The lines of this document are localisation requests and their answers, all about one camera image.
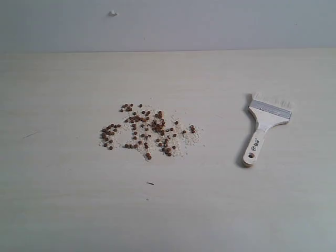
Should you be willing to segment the white wooden paint brush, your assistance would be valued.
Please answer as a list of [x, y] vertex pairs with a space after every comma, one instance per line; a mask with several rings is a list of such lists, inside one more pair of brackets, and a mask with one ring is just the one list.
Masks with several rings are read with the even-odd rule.
[[257, 92], [251, 95], [248, 110], [255, 119], [255, 131], [243, 155], [243, 164], [245, 167], [252, 167], [258, 160], [267, 132], [273, 127], [289, 123], [292, 104], [284, 99]]

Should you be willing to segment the brown pellets and crumbs pile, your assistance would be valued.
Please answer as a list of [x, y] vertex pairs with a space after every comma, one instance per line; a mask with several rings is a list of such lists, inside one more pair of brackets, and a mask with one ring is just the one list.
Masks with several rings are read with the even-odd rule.
[[155, 152], [169, 158], [182, 157], [182, 148], [196, 145], [201, 139], [202, 129], [150, 105], [125, 103], [118, 112], [124, 114], [122, 122], [99, 131], [99, 146], [109, 151], [136, 150], [146, 161], [152, 160]]

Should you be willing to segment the small white wall hook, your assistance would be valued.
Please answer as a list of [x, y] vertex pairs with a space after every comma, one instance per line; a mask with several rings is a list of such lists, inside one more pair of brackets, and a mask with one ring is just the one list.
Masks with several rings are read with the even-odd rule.
[[108, 12], [108, 16], [111, 16], [111, 17], [118, 16], [118, 14], [119, 14], [119, 13], [117, 13], [117, 12], [115, 12], [115, 11], [113, 11], [113, 10], [111, 10], [111, 11]]

